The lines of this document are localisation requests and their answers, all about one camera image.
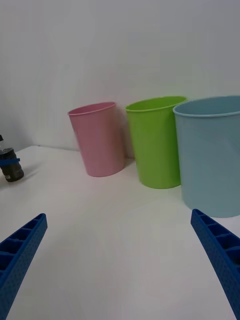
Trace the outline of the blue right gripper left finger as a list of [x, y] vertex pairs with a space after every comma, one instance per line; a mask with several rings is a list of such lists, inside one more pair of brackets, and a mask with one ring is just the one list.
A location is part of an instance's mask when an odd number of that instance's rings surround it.
[[41, 213], [0, 243], [0, 319], [7, 318], [47, 228]]

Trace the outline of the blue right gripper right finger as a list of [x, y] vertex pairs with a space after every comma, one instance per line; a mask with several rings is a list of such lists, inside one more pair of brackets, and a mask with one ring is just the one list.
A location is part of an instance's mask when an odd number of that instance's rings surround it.
[[218, 277], [235, 318], [240, 319], [240, 238], [198, 209], [193, 227]]

